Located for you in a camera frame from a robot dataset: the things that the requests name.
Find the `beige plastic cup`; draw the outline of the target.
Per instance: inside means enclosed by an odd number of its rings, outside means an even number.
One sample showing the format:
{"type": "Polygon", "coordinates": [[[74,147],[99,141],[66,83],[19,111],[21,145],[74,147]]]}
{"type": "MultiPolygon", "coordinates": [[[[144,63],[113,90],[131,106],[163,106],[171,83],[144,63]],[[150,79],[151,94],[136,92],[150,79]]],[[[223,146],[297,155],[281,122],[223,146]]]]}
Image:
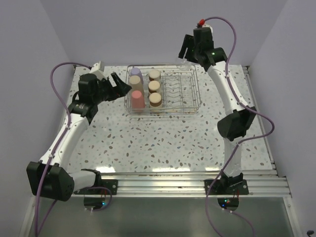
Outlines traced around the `beige plastic cup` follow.
{"type": "Polygon", "coordinates": [[[133,91],[138,90],[142,93],[143,96],[145,95],[143,84],[142,84],[141,78],[139,76],[136,76],[136,75],[130,76],[129,77],[129,85],[132,87],[131,93],[133,91]]]}

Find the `red plastic cup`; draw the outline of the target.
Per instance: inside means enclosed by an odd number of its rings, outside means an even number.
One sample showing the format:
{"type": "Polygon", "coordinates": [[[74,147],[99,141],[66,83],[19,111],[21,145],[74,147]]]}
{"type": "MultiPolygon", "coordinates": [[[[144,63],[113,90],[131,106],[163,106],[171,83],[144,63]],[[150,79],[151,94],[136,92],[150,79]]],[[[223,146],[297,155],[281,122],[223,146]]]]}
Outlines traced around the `red plastic cup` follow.
{"type": "Polygon", "coordinates": [[[141,91],[135,90],[131,93],[131,107],[137,111],[145,108],[145,99],[141,91]]]}

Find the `clear glass cup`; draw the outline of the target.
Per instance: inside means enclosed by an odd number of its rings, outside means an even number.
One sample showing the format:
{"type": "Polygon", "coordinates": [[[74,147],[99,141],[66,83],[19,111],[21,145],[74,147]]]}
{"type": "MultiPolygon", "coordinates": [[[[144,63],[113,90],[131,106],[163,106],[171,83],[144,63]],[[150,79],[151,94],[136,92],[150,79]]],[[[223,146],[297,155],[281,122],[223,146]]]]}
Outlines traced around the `clear glass cup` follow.
{"type": "Polygon", "coordinates": [[[193,63],[182,58],[175,58],[175,72],[178,73],[193,73],[196,67],[193,63]]]}

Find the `purple plastic cup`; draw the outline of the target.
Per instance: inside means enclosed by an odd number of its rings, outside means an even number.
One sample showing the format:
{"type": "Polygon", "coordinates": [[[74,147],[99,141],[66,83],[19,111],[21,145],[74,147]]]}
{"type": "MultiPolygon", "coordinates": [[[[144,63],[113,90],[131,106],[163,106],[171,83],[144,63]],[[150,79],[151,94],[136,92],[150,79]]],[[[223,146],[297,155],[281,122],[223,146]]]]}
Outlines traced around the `purple plastic cup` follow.
{"type": "Polygon", "coordinates": [[[140,71],[139,68],[133,67],[133,68],[130,70],[130,76],[139,76],[140,78],[142,78],[142,73],[141,73],[141,71],[140,71]]]}

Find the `steel cup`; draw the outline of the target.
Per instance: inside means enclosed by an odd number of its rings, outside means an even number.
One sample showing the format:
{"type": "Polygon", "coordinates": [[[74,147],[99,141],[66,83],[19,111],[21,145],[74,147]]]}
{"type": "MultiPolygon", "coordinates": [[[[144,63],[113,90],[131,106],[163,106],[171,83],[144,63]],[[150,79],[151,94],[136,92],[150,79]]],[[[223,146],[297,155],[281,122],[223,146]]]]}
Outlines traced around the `steel cup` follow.
{"type": "Polygon", "coordinates": [[[149,80],[150,81],[160,81],[161,72],[159,70],[153,69],[149,71],[149,80]]]}
{"type": "Polygon", "coordinates": [[[149,90],[150,94],[152,94],[152,93],[161,94],[160,82],[156,81],[156,80],[150,81],[150,83],[148,84],[148,90],[149,90]]]}
{"type": "Polygon", "coordinates": [[[157,93],[151,93],[149,96],[150,108],[162,108],[162,96],[157,93]]]}

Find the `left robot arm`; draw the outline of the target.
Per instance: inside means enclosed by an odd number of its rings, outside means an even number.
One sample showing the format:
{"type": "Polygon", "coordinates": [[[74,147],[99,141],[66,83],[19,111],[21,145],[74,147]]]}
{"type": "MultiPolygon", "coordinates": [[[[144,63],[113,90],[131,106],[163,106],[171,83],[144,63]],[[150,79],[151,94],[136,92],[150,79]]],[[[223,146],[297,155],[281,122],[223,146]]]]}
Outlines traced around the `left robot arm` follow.
{"type": "Polygon", "coordinates": [[[78,91],[73,95],[68,114],[57,137],[38,162],[30,162],[27,175],[32,193],[36,197],[67,201],[79,190],[87,189],[92,194],[102,190],[99,171],[82,169],[77,173],[66,171],[70,157],[83,133],[90,126],[102,102],[124,97],[132,89],[116,73],[109,78],[98,79],[95,74],[81,75],[78,91]]]}

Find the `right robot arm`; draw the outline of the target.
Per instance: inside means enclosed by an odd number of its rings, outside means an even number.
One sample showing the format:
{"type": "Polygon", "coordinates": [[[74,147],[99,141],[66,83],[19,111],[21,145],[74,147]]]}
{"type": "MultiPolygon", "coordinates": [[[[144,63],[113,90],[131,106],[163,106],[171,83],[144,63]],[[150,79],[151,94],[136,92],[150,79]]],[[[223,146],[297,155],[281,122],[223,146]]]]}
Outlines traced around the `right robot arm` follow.
{"type": "Polygon", "coordinates": [[[217,123],[219,134],[224,139],[224,167],[220,178],[210,187],[211,192],[231,194],[243,183],[241,168],[241,149],[238,147],[247,130],[255,119],[255,107],[244,102],[243,96],[226,69],[227,56],[222,48],[215,48],[212,28],[201,25],[194,29],[193,35],[185,35],[181,50],[181,59],[199,64],[215,83],[225,109],[225,117],[217,123]]]}

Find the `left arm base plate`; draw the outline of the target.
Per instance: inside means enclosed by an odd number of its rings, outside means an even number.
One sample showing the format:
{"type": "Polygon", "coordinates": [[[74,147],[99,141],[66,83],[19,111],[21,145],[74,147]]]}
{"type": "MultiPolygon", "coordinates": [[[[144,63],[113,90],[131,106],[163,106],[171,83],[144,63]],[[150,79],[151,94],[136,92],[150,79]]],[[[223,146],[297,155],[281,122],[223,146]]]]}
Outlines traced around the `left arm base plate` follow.
{"type": "Polygon", "coordinates": [[[113,196],[117,194],[119,182],[117,179],[106,179],[101,180],[101,183],[96,187],[85,188],[82,190],[75,191],[75,195],[109,195],[113,196]]]}

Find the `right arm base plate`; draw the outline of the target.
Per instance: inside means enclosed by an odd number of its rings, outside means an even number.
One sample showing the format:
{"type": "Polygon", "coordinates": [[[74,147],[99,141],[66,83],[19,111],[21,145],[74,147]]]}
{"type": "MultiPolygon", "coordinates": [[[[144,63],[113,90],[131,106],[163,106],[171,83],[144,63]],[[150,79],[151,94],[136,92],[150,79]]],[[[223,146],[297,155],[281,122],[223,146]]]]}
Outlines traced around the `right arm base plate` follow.
{"type": "Polygon", "coordinates": [[[242,182],[235,185],[224,185],[220,180],[216,180],[215,183],[210,188],[213,183],[213,179],[204,180],[205,193],[209,195],[248,195],[249,189],[247,181],[243,179],[242,182]]]}

